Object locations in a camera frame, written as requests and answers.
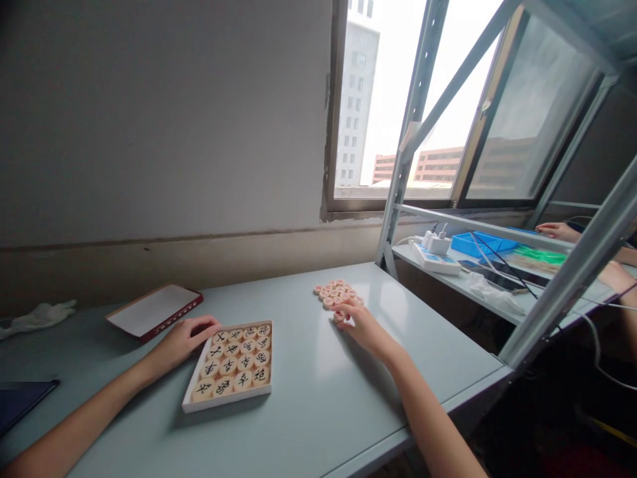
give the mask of white glove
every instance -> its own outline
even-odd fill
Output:
[[[525,315],[524,309],[518,305],[510,292],[496,289],[482,274],[469,273],[469,290],[499,309],[516,315]]]
[[[31,332],[59,324],[69,315],[75,313],[75,309],[72,307],[76,302],[72,300],[53,306],[41,303],[30,314],[13,319],[8,329],[0,328],[0,340],[20,332]]]

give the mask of blue plastic tray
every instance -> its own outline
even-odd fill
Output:
[[[496,252],[503,252],[507,250],[514,249],[518,243],[513,240],[499,238],[497,236],[492,236],[491,234],[485,234],[483,232],[474,232],[474,234],[485,241],[489,247],[485,246],[478,239],[477,242],[480,244],[480,249],[488,256],[489,254],[493,255],[491,249]],[[457,234],[453,236],[451,239],[451,248],[455,249],[458,252],[462,252],[467,256],[479,258],[482,257],[478,246],[476,245],[476,241],[471,237],[471,233],[467,232],[465,234]]]

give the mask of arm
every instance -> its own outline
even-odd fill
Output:
[[[219,322],[210,315],[175,325],[146,357],[24,450],[2,475],[10,478],[65,476],[132,397],[183,362],[218,329]]]
[[[418,448],[434,477],[485,477],[484,470],[438,402],[411,357],[361,304],[348,300],[332,310],[354,318],[336,326],[381,360],[393,377],[403,400],[407,420]]]
[[[582,236],[582,234],[567,226],[564,222],[545,222],[535,229],[551,239],[559,239],[572,243],[579,241],[579,238]],[[615,260],[622,264],[637,267],[637,250],[623,247],[615,256]]]
[[[619,299],[621,305],[637,308],[637,287],[624,294],[635,284],[635,278],[626,272],[620,264],[615,261],[609,262],[598,279],[621,295]],[[632,360],[637,365],[637,311],[622,309],[622,321]]]

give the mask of green object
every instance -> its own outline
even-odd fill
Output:
[[[540,262],[547,262],[548,264],[555,264],[561,266],[566,260],[565,254],[558,254],[557,252],[549,252],[539,249],[533,249],[529,246],[518,246],[513,249],[513,254],[519,254],[520,256],[533,259]]]

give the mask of hand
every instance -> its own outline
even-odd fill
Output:
[[[597,280],[601,283],[605,283],[618,294],[624,293],[635,283],[635,278],[626,272],[621,264],[615,261],[610,261],[608,263],[604,270],[599,274]]]
[[[340,330],[346,331],[358,344],[383,360],[392,347],[399,347],[396,341],[376,321],[367,307],[354,299],[347,299],[340,305],[332,307],[333,311],[345,312],[354,319],[355,327],[344,322],[343,319],[334,319],[334,323]]]
[[[177,323],[168,335],[141,359],[139,363],[156,380],[170,372],[203,342],[212,337],[221,324],[211,315],[185,319]]]
[[[575,244],[582,236],[581,233],[566,225],[565,222],[545,222],[535,228],[536,231],[550,237]]]

